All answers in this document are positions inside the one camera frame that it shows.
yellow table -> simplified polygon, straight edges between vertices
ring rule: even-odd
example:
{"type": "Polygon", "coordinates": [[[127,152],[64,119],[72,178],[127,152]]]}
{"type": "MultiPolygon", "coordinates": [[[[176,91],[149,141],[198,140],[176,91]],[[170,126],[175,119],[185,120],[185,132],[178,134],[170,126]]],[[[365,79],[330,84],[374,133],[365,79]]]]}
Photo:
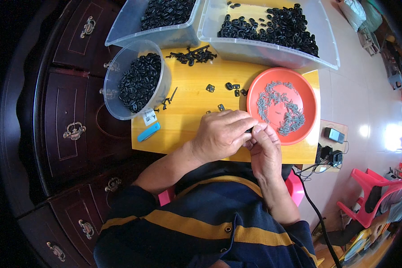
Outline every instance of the yellow table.
{"type": "MultiPolygon", "coordinates": [[[[209,51],[216,53],[213,47],[209,51]]],[[[164,56],[170,52],[187,53],[185,48],[163,49],[164,56]]],[[[264,65],[243,63],[235,61],[223,61],[218,55],[213,61],[207,63],[195,63],[192,67],[181,64],[176,58],[165,58],[165,63],[172,73],[172,84],[168,97],[171,97],[174,89],[178,87],[171,104],[167,109],[157,113],[161,130],[156,132],[146,141],[138,142],[137,136],[147,127],[142,117],[132,120],[132,148],[135,150],[155,153],[171,153],[184,142],[195,137],[201,117],[206,111],[219,111],[217,105],[223,104],[225,109],[246,111],[247,97],[242,94],[234,96],[234,90],[227,90],[225,83],[240,84],[241,89],[248,90],[252,81],[261,72],[271,68],[264,65]],[[216,87],[213,93],[205,88],[208,84],[216,87]]],[[[317,99],[317,117],[311,133],[301,142],[283,146],[283,163],[310,164],[314,163],[317,151],[317,142],[320,131],[320,88],[318,72],[312,71],[303,74],[303,77],[311,84],[317,99]]],[[[250,162],[249,151],[242,147],[235,155],[225,160],[250,162]]]]}

red plastic chair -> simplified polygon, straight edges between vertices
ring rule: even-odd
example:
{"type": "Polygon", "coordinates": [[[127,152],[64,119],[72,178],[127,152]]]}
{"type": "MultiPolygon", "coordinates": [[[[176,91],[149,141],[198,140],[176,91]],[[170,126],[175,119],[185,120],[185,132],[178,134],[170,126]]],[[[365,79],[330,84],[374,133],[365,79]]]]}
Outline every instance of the red plastic chair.
{"type": "Polygon", "coordinates": [[[364,192],[364,197],[359,197],[357,200],[357,203],[361,206],[359,212],[357,212],[357,214],[354,213],[350,208],[346,207],[340,201],[337,202],[337,205],[353,220],[357,220],[365,228],[369,228],[384,198],[386,198],[391,193],[402,189],[402,180],[387,180],[383,176],[378,175],[370,169],[367,169],[366,173],[363,173],[358,169],[353,169],[352,177],[360,184],[360,186],[362,186],[364,192]],[[381,196],[380,200],[374,208],[374,211],[372,211],[371,213],[367,213],[365,211],[365,204],[374,186],[389,186],[389,188],[387,189],[385,194],[381,196]]]}
{"type": "MultiPolygon", "coordinates": [[[[299,206],[302,198],[304,198],[304,188],[302,187],[302,183],[298,176],[291,172],[285,183],[290,197],[292,197],[292,200],[295,202],[296,206],[299,206]]],[[[170,203],[175,198],[176,195],[174,194],[174,188],[174,186],[171,186],[159,194],[159,204],[161,207],[170,203]]]]}

orange plate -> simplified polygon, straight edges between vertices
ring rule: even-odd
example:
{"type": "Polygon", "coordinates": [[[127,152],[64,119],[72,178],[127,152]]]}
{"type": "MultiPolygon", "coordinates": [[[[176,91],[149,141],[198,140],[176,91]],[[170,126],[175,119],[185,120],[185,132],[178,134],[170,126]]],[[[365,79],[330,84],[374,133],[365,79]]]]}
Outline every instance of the orange plate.
{"type": "MultiPolygon", "coordinates": [[[[258,75],[252,85],[250,86],[248,98],[247,98],[247,111],[253,118],[263,122],[258,114],[257,101],[259,93],[265,91],[267,84],[272,81],[277,82],[290,82],[293,87],[298,91],[298,94],[294,90],[287,88],[284,85],[278,85],[274,87],[274,90],[282,93],[287,93],[289,100],[293,100],[293,103],[297,104],[299,109],[303,108],[303,114],[305,116],[305,124],[297,131],[290,132],[288,136],[282,136],[279,134],[282,145],[292,145],[302,141],[311,131],[314,126],[317,114],[317,102],[314,91],[311,85],[305,78],[299,73],[286,68],[271,68],[260,75],[258,75]]],[[[287,112],[284,103],[277,105],[271,105],[268,109],[268,119],[271,121],[270,125],[275,131],[278,131],[280,127],[280,121],[284,121],[284,114],[287,112]]]]}

clear plastic bin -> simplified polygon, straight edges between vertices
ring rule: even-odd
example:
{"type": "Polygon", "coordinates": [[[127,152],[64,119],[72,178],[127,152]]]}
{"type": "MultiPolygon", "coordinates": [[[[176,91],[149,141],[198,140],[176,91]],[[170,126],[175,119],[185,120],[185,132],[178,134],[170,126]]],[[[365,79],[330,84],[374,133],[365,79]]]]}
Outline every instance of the clear plastic bin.
{"type": "Polygon", "coordinates": [[[331,24],[320,0],[239,0],[240,7],[231,9],[226,1],[206,0],[198,28],[198,38],[210,43],[224,60],[244,61],[294,69],[300,73],[325,67],[338,70],[340,67],[337,44],[332,33],[331,24]],[[316,35],[316,45],[320,58],[284,46],[261,41],[243,40],[236,38],[218,38],[217,32],[222,28],[225,15],[231,19],[239,16],[263,18],[267,21],[268,8],[293,7],[300,3],[308,21],[307,30],[316,35]]]}
{"type": "Polygon", "coordinates": [[[196,0],[189,20],[183,24],[140,31],[140,18],[144,15],[149,0],[127,0],[119,12],[109,34],[106,46],[125,47],[135,40],[150,40],[161,49],[197,47],[200,41],[197,30],[205,0],[196,0]]]}
{"type": "Polygon", "coordinates": [[[161,105],[170,91],[171,84],[172,74],[164,63],[164,57],[160,48],[149,40],[134,41],[119,51],[107,70],[103,88],[104,103],[113,117],[119,120],[130,120],[150,108],[154,109],[156,106],[161,105]],[[148,53],[156,53],[161,56],[161,75],[149,102],[140,112],[133,114],[123,105],[122,100],[119,99],[120,90],[118,89],[118,84],[123,73],[131,68],[131,62],[139,56],[147,55],[148,53]]]}

label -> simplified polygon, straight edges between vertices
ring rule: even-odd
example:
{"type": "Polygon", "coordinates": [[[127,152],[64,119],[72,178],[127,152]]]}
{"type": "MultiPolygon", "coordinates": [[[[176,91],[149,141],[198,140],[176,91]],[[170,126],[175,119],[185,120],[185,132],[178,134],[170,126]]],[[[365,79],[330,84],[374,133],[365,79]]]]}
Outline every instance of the label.
{"type": "Polygon", "coordinates": [[[143,113],[143,120],[146,126],[149,126],[151,123],[158,121],[158,118],[156,118],[155,111],[152,108],[150,108],[150,110],[143,113]]]}

